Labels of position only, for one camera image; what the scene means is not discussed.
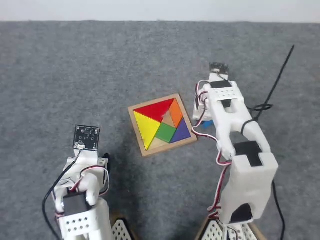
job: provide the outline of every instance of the white wall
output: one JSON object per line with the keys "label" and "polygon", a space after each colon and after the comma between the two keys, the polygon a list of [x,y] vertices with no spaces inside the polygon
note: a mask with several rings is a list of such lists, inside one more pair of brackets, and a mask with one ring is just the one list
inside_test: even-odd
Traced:
{"label": "white wall", "polygon": [[0,21],[320,23],[320,0],[0,0]]}

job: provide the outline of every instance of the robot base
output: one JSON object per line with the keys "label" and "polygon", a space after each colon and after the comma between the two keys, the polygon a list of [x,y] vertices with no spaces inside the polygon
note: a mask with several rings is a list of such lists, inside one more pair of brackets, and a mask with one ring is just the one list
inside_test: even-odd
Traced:
{"label": "robot base", "polygon": [[[236,240],[267,240],[259,231],[257,226],[253,223],[249,224],[235,224],[226,228],[228,237],[225,239]],[[195,240],[225,240],[224,230],[222,226],[216,221],[206,218]]]}

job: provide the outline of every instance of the circuit board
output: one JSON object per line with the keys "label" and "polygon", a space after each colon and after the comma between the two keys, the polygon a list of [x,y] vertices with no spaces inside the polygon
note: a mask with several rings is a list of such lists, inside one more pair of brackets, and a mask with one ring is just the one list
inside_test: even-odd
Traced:
{"label": "circuit board", "polygon": [[83,150],[97,151],[99,145],[100,127],[76,125],[74,131],[73,147],[84,145]]}

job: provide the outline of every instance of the wooden puzzle frame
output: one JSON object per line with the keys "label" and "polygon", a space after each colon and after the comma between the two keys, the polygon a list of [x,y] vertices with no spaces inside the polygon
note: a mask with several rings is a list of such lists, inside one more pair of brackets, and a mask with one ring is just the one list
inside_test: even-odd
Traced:
{"label": "wooden puzzle frame", "polygon": [[[166,101],[166,100],[170,100],[170,99],[176,99],[177,100],[178,105],[180,107],[180,110],[182,112],[182,117],[185,120],[185,123],[186,123],[186,125],[188,127],[188,130],[189,130],[189,133],[190,133],[191,137],[183,139],[183,140],[180,140],[180,141],[177,141],[177,142],[170,143],[168,145],[164,145],[164,146],[160,146],[160,147],[157,147],[157,148],[154,148],[154,149],[146,150],[144,142],[143,142],[143,139],[142,139],[142,136],[141,136],[140,131],[139,131],[139,127],[138,127],[135,115],[134,115],[134,110],[138,109],[138,108],[142,108],[142,107],[148,106],[148,105],[152,105],[152,104],[156,104],[156,103],[163,102],[163,101]],[[183,104],[183,102],[182,102],[182,100],[180,98],[180,95],[178,93],[172,94],[170,96],[165,96],[165,97],[162,97],[162,98],[154,99],[154,100],[151,100],[151,101],[143,102],[143,103],[140,103],[140,104],[137,104],[137,105],[134,105],[134,106],[130,106],[130,107],[128,107],[128,111],[129,111],[129,115],[130,115],[130,118],[131,118],[133,129],[134,129],[134,132],[135,132],[135,135],[136,135],[136,138],[137,138],[137,141],[138,141],[142,156],[144,156],[144,157],[145,156],[150,156],[150,155],[153,155],[153,154],[156,154],[156,153],[160,153],[160,152],[163,152],[163,151],[167,151],[169,149],[174,149],[174,148],[186,145],[186,144],[194,143],[194,142],[197,141],[197,136],[194,135],[191,132],[192,125],[191,125],[191,122],[189,120],[189,116],[187,114],[185,106],[184,106],[184,104]]]}

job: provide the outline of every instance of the black rubber band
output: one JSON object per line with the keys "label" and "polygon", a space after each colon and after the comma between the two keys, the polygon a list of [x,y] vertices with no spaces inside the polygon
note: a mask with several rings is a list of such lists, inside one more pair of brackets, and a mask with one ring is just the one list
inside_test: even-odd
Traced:
{"label": "black rubber band", "polygon": [[254,119],[250,119],[248,121],[246,121],[243,125],[242,125],[242,128],[241,128],[241,134],[243,135],[244,134],[244,130],[245,130],[245,126],[251,122],[255,122],[256,120]]}

